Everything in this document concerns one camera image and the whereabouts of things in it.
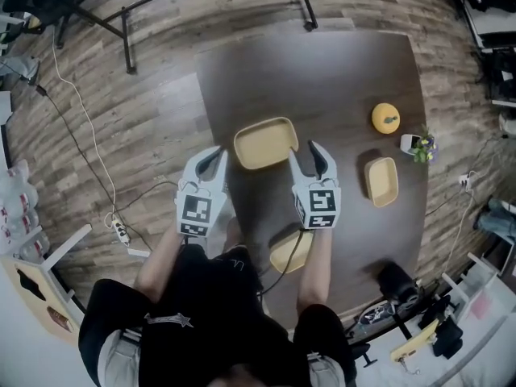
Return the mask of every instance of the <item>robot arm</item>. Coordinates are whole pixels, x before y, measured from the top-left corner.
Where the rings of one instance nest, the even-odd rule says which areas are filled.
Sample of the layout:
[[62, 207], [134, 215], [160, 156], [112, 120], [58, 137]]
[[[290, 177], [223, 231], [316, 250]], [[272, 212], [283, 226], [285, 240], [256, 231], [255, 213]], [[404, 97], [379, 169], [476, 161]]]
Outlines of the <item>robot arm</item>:
[[340, 188], [337, 165], [328, 151], [316, 142], [308, 146], [314, 157], [316, 175], [305, 176], [291, 150], [289, 166], [296, 210], [305, 229], [333, 228], [340, 215]]
[[[210, 181], [202, 181], [200, 176], [217, 158], [215, 175]], [[178, 232], [192, 236], [207, 236], [210, 233], [227, 199], [223, 192], [226, 169], [227, 151], [219, 146], [205, 149], [188, 160], [174, 200]]]

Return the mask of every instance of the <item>power strip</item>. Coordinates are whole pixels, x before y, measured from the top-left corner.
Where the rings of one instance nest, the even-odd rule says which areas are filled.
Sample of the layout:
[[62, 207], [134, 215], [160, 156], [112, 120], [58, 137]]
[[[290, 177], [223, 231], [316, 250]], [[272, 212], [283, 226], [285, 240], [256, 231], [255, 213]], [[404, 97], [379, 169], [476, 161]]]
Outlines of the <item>power strip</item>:
[[466, 173], [464, 175], [459, 176], [459, 183], [460, 185], [465, 188], [466, 190], [470, 190], [471, 188], [471, 177], [469, 176], [469, 173]]
[[126, 226], [122, 223], [122, 221], [120, 221], [120, 219], [116, 215], [113, 215], [111, 226], [116, 232], [116, 235], [119, 237], [120, 242], [123, 243], [126, 247], [128, 247], [129, 243], [131, 242], [131, 237], [127, 233]]

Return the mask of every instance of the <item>white cable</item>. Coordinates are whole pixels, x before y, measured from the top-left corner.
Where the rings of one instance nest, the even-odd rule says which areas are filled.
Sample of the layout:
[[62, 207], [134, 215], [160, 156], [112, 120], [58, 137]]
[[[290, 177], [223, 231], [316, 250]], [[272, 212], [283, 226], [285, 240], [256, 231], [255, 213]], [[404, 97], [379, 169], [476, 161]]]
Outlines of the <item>white cable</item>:
[[106, 216], [104, 217], [104, 225], [106, 226], [106, 228], [109, 228], [111, 229], [111, 225], [107, 225], [106, 224], [106, 219], [108, 216], [111, 215], [111, 221], [113, 220], [113, 214], [114, 214], [114, 203], [116, 202], [116, 188], [114, 187], [114, 183], [113, 183], [113, 180], [111, 179], [111, 176], [110, 176], [110, 173], [107, 172], [107, 168], [106, 166], [104, 165], [104, 161], [102, 160], [101, 156], [100, 156], [100, 153], [98, 152], [98, 146], [97, 146], [97, 138], [95, 137], [95, 128], [94, 128], [94, 125], [93, 123], [91, 122], [91, 119], [89, 118], [89, 115], [88, 115], [88, 112], [86, 111], [86, 108], [84, 107], [84, 103], [82, 102], [82, 97], [81, 97], [81, 94], [79, 93], [79, 91], [77, 90], [77, 87], [71, 82], [71, 81], [67, 81], [66, 79], [64, 79], [61, 74], [59, 73], [59, 67], [57, 66], [57, 56], [56, 56], [56, 49], [54, 48], [56, 44], [56, 27], [54, 26], [54, 33], [53, 33], [53, 37], [52, 37], [52, 53], [54, 54], [54, 62], [56, 63], [56, 72], [57, 72], [57, 76], [64, 82], [64, 83], [68, 83], [69, 85], [71, 85], [74, 89], [75, 89], [75, 92], [77, 93], [77, 96], [79, 97], [79, 102], [81, 103], [81, 107], [84, 111], [84, 114], [86, 115], [86, 118], [88, 119], [88, 122], [89, 122], [89, 125], [91, 126], [91, 131], [94, 135], [94, 145], [95, 145], [95, 152], [97, 153], [97, 156], [98, 156], [98, 159], [100, 160], [100, 163], [102, 164], [102, 167], [104, 168], [104, 172], [106, 172], [106, 175], [107, 175], [107, 178], [110, 180], [111, 182], [111, 186], [113, 187], [113, 207], [111, 209], [111, 212], [108, 212], [106, 214]]
[[470, 192], [471, 192], [471, 199], [469, 200], [468, 207], [466, 208], [466, 210], [462, 214], [462, 219], [460, 220], [460, 224], [459, 224], [459, 231], [457, 232], [457, 236], [455, 237], [455, 241], [453, 241], [453, 245], [451, 246], [450, 254], [448, 255], [448, 258], [446, 260], [446, 264], [444, 265], [444, 272], [447, 271], [448, 263], [450, 262], [450, 259], [452, 258], [452, 254], [453, 254], [453, 251], [455, 250], [455, 246], [457, 244], [457, 240], [459, 239], [460, 232], [462, 231], [462, 224], [464, 223], [464, 219], [466, 218], [466, 214], [468, 213], [469, 208], [471, 208], [471, 205], [473, 204], [473, 189], [470, 189]]

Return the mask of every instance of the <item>dark brown tabletop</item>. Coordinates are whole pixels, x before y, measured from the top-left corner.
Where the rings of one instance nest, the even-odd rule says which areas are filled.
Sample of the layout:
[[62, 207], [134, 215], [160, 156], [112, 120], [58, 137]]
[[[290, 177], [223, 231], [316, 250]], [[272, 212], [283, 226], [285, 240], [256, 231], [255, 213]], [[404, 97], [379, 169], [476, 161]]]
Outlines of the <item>dark brown tabletop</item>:
[[[272, 35], [224, 45], [197, 57], [198, 78], [216, 144], [234, 154], [235, 133], [277, 116], [295, 126], [298, 159], [314, 173], [306, 141], [320, 143], [335, 159], [342, 211], [334, 229], [328, 306], [340, 314], [380, 296], [374, 280], [391, 259], [409, 274], [418, 259], [427, 203], [427, 166], [399, 149], [400, 136], [426, 122], [418, 70], [409, 39], [373, 31]], [[401, 125], [382, 135], [371, 124], [373, 107], [392, 103]], [[364, 165], [391, 156], [399, 195], [376, 208], [367, 198]], [[288, 162], [247, 171], [232, 156], [227, 174], [231, 200], [253, 260], [268, 287], [279, 272], [269, 268], [269, 242], [300, 227]], [[292, 328], [301, 269], [287, 274], [266, 296], [272, 316]]]

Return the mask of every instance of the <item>black t-shirt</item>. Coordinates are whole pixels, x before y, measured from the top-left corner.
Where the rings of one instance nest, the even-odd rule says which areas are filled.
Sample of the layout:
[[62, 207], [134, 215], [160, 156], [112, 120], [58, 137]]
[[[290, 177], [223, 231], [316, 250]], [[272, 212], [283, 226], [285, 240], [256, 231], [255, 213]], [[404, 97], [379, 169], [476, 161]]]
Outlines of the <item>black t-shirt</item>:
[[114, 331], [141, 327], [139, 386], [206, 386], [244, 364], [266, 385], [310, 386], [306, 355], [329, 356], [355, 378], [352, 354], [339, 318], [312, 306], [299, 318], [293, 343], [263, 313], [260, 282], [245, 248], [208, 260], [200, 247], [182, 248], [158, 304], [112, 280], [94, 286], [81, 326], [79, 348], [99, 384], [98, 357]]

